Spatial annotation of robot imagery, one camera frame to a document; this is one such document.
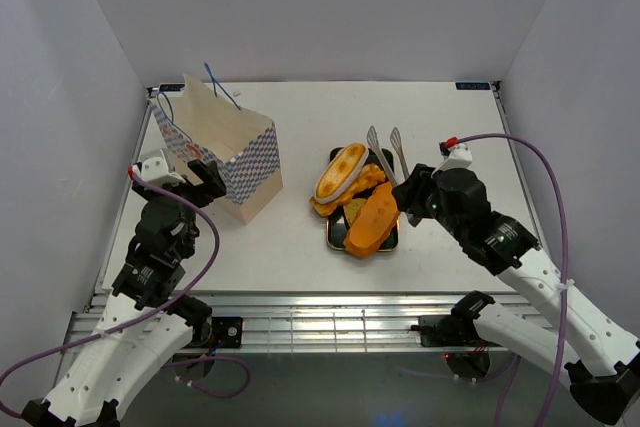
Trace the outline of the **blue checkered paper bag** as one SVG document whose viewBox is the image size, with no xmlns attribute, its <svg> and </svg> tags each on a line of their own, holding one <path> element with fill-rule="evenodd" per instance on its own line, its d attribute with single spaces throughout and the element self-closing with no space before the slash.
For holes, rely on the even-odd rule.
<svg viewBox="0 0 640 427">
<path fill-rule="evenodd" d="M 178 168 L 214 163 L 226 187 L 222 207 L 247 224 L 283 187 L 276 124 L 242 107 L 214 77 L 208 83 L 185 74 L 176 90 L 161 85 L 149 104 Z"/>
</svg>

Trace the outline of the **long cream-filled bread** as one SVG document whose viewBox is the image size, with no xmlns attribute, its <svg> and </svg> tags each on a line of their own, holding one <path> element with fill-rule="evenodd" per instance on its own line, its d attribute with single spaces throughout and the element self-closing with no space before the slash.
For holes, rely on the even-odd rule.
<svg viewBox="0 0 640 427">
<path fill-rule="evenodd" d="M 336 200 L 356 180 L 368 156 L 369 149 L 362 143 L 343 147 L 316 183 L 313 198 L 320 204 Z"/>
</svg>

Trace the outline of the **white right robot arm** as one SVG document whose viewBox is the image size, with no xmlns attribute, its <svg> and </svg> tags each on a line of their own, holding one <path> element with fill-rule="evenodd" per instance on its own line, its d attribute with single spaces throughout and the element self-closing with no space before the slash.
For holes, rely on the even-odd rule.
<svg viewBox="0 0 640 427">
<path fill-rule="evenodd" d="M 392 190 L 398 209 L 437 221 L 475 263 L 527 299 L 546 330 L 479 291 L 454 305 L 454 337 L 502 345 L 552 376 L 602 424 L 615 425 L 639 397 L 639 339 L 596 307 L 515 219 L 493 210 L 471 170 L 415 166 Z"/>
</svg>

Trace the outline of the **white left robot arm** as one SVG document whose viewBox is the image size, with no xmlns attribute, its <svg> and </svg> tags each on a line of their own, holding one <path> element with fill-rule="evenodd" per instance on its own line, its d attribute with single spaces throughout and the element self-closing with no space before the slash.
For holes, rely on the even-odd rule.
<svg viewBox="0 0 640 427">
<path fill-rule="evenodd" d="M 145 205 L 124 265 L 76 361 L 43 399 L 24 407 L 21 417 L 29 425 L 117 426 L 179 349 L 210 339 L 211 307 L 176 287 L 185 274 L 182 261 L 196 250 L 196 219 L 226 188 L 216 163 L 193 160 L 187 166 L 199 184 L 161 154 L 130 166 L 132 189 Z"/>
</svg>

